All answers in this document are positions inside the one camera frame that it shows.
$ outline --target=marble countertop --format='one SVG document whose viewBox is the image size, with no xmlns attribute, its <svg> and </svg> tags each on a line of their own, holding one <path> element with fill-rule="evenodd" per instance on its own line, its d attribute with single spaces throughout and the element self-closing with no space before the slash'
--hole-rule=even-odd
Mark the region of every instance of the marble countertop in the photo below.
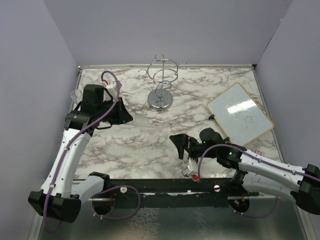
<svg viewBox="0 0 320 240">
<path fill-rule="evenodd" d="M 86 179 L 91 172 L 109 174 L 113 179 L 184 178 L 181 170 L 188 163 L 187 155 L 184 160 L 178 159 L 170 135 L 186 133 L 200 141 L 200 131 L 212 128 L 225 138 L 219 125 L 208 120 L 211 114 L 207 103 L 234 83 L 241 83 L 264 108 L 251 68 L 189 67 L 179 69 L 178 79 L 172 85 L 172 106 L 157 112 L 147 103 L 148 94 L 155 85 L 143 75 L 145 71 L 138 72 L 139 69 L 109 69 L 122 84 L 120 96 L 134 121 L 94 131 L 77 167 L 77 179 Z M 83 90 L 86 84 L 101 84 L 100 75 L 104 70 L 84 69 L 78 89 Z M 259 149 L 265 157 L 280 161 L 271 131 L 246 148 Z M 228 178 L 233 174 L 234 170 L 224 168 L 215 159 L 203 160 L 203 177 Z"/>
</svg>

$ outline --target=black bracket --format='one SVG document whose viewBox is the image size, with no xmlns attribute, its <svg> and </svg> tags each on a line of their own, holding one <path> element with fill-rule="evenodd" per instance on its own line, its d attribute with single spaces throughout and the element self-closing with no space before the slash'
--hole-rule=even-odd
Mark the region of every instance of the black bracket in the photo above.
<svg viewBox="0 0 320 240">
<path fill-rule="evenodd" d="M 108 188 L 129 185 L 136 188 L 141 199 L 141 208 L 192 208 L 216 207 L 228 208 L 228 197 L 258 196 L 257 192 L 247 192 L 239 183 L 243 176 L 233 178 L 205 178 L 201 183 L 192 178 L 178 179 L 109 179 Z M 126 193 L 120 189 L 113 191 L 114 208 L 134 209 L 137 207 L 137 193 L 128 188 Z M 110 195 L 99 195 L 109 198 Z M 93 201 L 95 207 L 108 206 L 108 202 Z"/>
<path fill-rule="evenodd" d="M 210 115 L 208 119 L 209 120 L 215 120 L 215 115 L 214 114 Z"/>
<path fill-rule="evenodd" d="M 46 196 L 47 194 L 41 191 L 32 191 L 28 197 L 28 202 L 40 216 L 44 215 Z M 71 195 L 69 198 L 50 196 L 47 216 L 67 223 L 73 223 L 79 215 L 80 209 L 81 200 L 79 199 L 79 195 Z"/>
<path fill-rule="evenodd" d="M 308 164 L 305 173 L 320 179 L 320 169 Z M 308 213 L 320 215 L 320 183 L 309 177 L 303 177 L 298 192 L 291 192 L 296 205 Z"/>
</svg>

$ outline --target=whiteboard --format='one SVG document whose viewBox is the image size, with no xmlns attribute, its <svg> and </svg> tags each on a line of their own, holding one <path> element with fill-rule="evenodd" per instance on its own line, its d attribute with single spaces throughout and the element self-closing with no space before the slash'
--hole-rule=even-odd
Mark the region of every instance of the whiteboard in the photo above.
<svg viewBox="0 0 320 240">
<path fill-rule="evenodd" d="M 274 128 L 240 83 L 235 83 L 207 105 L 233 144 L 244 146 Z"/>
</svg>

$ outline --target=white wall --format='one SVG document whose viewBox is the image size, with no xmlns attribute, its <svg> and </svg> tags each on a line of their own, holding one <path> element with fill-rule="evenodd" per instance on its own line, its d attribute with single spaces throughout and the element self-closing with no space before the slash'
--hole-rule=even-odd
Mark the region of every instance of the white wall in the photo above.
<svg viewBox="0 0 320 240">
<path fill-rule="evenodd" d="M 43 0 L 80 65 L 257 64 L 292 0 Z"/>
<path fill-rule="evenodd" d="M 319 66 L 320 1 L 294 0 L 256 67 L 287 163 L 320 167 Z"/>
<path fill-rule="evenodd" d="M 77 70 L 42 0 L 0 1 L 1 239 L 28 237 L 28 196 L 55 159 Z"/>
</svg>

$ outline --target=screw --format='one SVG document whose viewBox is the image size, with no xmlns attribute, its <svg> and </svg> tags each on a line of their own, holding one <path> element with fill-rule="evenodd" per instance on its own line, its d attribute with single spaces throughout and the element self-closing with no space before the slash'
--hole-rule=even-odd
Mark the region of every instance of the screw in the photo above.
<svg viewBox="0 0 320 240">
<path fill-rule="evenodd" d="M 221 189 L 219 185 L 214 185 L 213 190 L 218 193 Z"/>
<path fill-rule="evenodd" d="M 127 188 L 125 187 L 125 186 L 122 186 L 121 188 L 120 188 L 120 192 L 121 193 L 123 193 L 123 194 L 125 194 L 126 192 L 127 192 Z"/>
</svg>

